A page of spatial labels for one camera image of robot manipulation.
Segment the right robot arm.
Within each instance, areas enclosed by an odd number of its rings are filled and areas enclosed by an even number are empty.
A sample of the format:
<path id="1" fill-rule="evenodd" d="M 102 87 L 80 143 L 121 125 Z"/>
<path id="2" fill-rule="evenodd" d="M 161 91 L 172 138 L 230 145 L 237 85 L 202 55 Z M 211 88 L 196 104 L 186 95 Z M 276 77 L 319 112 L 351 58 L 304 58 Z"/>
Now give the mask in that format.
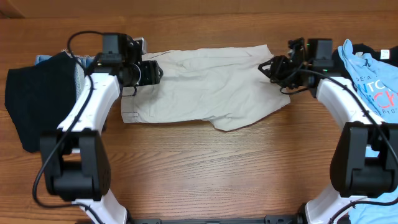
<path id="1" fill-rule="evenodd" d="M 330 164 L 330 184 L 295 215 L 267 215 L 265 223 L 349 223 L 357 205 L 386 207 L 397 200 L 375 199 L 397 188 L 397 125 L 374 114 L 352 81 L 337 70 L 331 39 L 288 42 L 287 56 L 275 56 L 258 69 L 284 95 L 309 91 L 341 129 Z"/>

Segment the beige khaki shorts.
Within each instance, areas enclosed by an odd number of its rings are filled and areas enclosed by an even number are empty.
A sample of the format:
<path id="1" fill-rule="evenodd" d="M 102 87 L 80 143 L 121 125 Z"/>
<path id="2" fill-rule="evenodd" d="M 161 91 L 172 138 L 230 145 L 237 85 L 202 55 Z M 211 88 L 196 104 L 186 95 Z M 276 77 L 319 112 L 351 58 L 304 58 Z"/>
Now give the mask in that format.
<path id="1" fill-rule="evenodd" d="M 290 103 L 258 70 L 273 55 L 266 45 L 148 53 L 164 75 L 157 85 L 124 88 L 124 123 L 209 121 L 232 131 L 253 124 Z"/>

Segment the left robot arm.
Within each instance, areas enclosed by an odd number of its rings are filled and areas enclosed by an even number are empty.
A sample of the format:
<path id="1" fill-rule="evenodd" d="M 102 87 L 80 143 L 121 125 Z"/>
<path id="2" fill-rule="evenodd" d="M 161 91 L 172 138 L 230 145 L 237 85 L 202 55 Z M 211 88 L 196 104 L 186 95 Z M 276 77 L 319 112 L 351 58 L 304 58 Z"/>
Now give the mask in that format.
<path id="1" fill-rule="evenodd" d="M 143 60 L 144 38 L 117 32 L 102 32 L 102 51 L 81 68 L 85 85 L 72 110 L 56 130 L 40 137 L 42 167 L 32 186 L 35 203 L 41 202 L 37 189 L 45 179 L 47 192 L 64 203 L 57 208 L 78 207 L 92 223 L 133 223 L 110 189 L 111 168 L 101 133 L 114 102 L 123 88 L 156 85 L 164 75 L 155 60 Z"/>

